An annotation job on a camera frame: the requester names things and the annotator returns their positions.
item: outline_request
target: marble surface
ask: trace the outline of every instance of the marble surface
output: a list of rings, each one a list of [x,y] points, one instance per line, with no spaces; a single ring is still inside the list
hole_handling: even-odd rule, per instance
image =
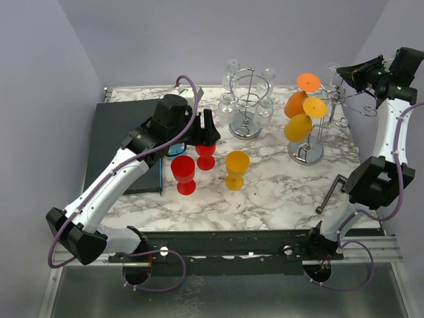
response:
[[[123,195],[103,220],[109,227],[135,226],[141,231],[220,231],[310,229],[329,216],[339,205],[343,194],[335,191],[324,213],[317,215],[320,205],[337,174],[348,176],[358,164],[358,156],[348,129],[331,125],[323,133],[324,157],[314,166],[301,166],[288,155],[288,140],[283,128],[288,122],[284,105],[295,87],[276,87],[276,106],[272,124],[251,141],[238,140],[217,118],[222,87],[203,86],[205,92],[199,108],[211,108],[215,124],[221,133],[217,143],[215,167],[210,171],[196,169],[196,191],[180,195],[172,176],[170,160],[164,159],[164,191]],[[159,98],[172,87],[116,88],[111,102]],[[335,119],[343,112],[337,109]],[[240,191],[225,187],[225,156],[233,150],[245,151],[250,167]],[[193,159],[194,147],[187,149]],[[363,218],[356,227],[379,227],[375,221]]]

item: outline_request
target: red goblet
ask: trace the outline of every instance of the red goblet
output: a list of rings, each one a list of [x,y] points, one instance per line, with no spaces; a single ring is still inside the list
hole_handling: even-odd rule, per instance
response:
[[[210,170],[215,166],[215,159],[212,155],[215,153],[217,145],[213,146],[196,146],[196,152],[199,154],[197,166],[202,170]]]
[[[192,194],[196,190],[196,183],[193,180],[195,168],[194,160],[189,156],[178,156],[172,160],[172,174],[178,181],[177,190],[182,195]]]

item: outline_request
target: round metal base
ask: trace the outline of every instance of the round metal base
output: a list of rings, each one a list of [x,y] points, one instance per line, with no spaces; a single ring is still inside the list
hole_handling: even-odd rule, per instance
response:
[[[323,145],[319,144],[314,136],[311,136],[309,143],[310,145],[307,143],[307,137],[302,142],[289,142],[288,151],[291,159],[304,166],[318,163],[324,155]]]
[[[254,113],[246,112],[248,120],[246,121],[244,115],[237,113],[234,121],[229,125],[230,131],[234,137],[241,140],[255,139],[260,135],[262,128],[253,125]]]

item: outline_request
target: yellow goblet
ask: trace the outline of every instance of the yellow goblet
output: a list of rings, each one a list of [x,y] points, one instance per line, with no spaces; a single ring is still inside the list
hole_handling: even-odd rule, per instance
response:
[[[225,167],[228,176],[225,178],[225,185],[233,191],[240,190],[244,185],[243,176],[249,168],[249,156],[243,151],[232,151],[225,159]]]

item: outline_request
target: gray wall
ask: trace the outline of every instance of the gray wall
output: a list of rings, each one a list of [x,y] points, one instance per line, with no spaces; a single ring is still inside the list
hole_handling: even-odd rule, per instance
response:
[[[356,63],[365,62],[379,54],[390,57],[401,46],[424,50],[424,2],[422,0],[391,0],[376,27],[360,51]],[[424,101],[424,62],[416,73],[412,87],[418,89],[418,102]],[[352,106],[370,104],[371,98],[352,99]],[[360,157],[367,159],[374,148],[377,133],[377,119],[367,119],[347,113],[352,125],[355,144],[359,146]],[[411,285],[421,312],[424,315],[424,106],[414,110],[409,122],[407,136],[408,165],[416,169],[412,184],[405,191],[401,211],[395,219],[384,226],[389,232],[396,232],[405,257]],[[394,204],[379,213],[393,211]]]
[[[388,0],[60,0],[106,86],[221,82],[225,62],[278,84],[350,64]]]
[[[36,317],[45,215],[78,195],[102,85],[56,0],[0,1],[0,316]]]

